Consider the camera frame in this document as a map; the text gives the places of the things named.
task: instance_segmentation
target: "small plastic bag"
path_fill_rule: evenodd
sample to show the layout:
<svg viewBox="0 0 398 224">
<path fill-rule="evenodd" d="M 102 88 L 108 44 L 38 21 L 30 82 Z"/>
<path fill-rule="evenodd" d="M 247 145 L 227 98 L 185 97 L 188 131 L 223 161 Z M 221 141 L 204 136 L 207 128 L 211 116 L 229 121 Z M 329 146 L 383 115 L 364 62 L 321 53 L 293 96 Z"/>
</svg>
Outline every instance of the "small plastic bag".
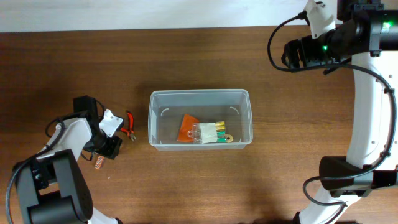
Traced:
<svg viewBox="0 0 398 224">
<path fill-rule="evenodd" d="M 227 143 L 224 121 L 193 124 L 191 135 L 195 144 Z"/>
</svg>

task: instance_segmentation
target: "green indicator light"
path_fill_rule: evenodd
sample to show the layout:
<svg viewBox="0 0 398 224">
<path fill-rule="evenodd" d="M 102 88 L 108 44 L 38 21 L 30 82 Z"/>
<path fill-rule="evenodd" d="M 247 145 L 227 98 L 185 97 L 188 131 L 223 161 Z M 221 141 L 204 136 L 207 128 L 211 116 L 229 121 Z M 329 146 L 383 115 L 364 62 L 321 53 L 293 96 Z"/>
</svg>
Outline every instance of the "green indicator light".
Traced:
<svg viewBox="0 0 398 224">
<path fill-rule="evenodd" d="M 392 22 L 384 22 L 383 23 L 383 28 L 384 29 L 390 29 L 392 27 Z"/>
</svg>

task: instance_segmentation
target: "orange triangle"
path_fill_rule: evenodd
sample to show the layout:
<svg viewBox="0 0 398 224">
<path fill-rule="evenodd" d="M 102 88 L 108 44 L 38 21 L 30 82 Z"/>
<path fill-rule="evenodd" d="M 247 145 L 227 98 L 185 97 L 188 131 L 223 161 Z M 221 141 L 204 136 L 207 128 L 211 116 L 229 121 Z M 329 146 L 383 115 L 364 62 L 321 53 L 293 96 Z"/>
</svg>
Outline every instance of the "orange triangle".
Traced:
<svg viewBox="0 0 398 224">
<path fill-rule="evenodd" d="M 188 135 L 188 132 L 192 130 L 192 126 L 195 123 L 200 123 L 199 120 L 190 115 L 184 115 L 182 120 L 180 133 L 178 134 L 177 141 L 180 142 L 193 142 L 193 138 Z"/>
</svg>

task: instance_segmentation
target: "white wall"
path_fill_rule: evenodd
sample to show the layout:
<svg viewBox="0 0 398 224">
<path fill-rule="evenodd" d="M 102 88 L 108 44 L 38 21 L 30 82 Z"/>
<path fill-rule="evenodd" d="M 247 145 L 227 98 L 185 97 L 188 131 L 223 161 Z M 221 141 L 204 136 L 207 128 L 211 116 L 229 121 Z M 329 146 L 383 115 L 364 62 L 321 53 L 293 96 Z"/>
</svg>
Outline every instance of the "white wall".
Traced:
<svg viewBox="0 0 398 224">
<path fill-rule="evenodd" d="M 307 0 L 0 0 L 0 32 L 273 26 Z M 336 11 L 337 0 L 324 0 Z M 387 0 L 397 9 L 396 0 Z M 291 24 L 304 24 L 295 21 Z"/>
</svg>

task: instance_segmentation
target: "white bracket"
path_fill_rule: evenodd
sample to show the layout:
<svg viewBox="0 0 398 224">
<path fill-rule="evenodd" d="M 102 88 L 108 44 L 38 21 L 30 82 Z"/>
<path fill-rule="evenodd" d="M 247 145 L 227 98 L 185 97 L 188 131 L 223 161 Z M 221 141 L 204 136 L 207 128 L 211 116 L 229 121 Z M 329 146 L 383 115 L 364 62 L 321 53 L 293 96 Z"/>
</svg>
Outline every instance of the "white bracket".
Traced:
<svg viewBox="0 0 398 224">
<path fill-rule="evenodd" d="M 123 122 L 123 118 L 112 114 L 111 110 L 106 109 L 104 119 L 99 123 L 99 128 L 105 132 L 108 137 L 112 137 Z"/>
<path fill-rule="evenodd" d="M 304 10 L 307 12 L 307 17 L 310 21 L 313 39 L 317 39 L 322 34 L 336 29 L 335 16 L 326 4 L 316 4 L 314 0 L 308 0 Z"/>
</svg>

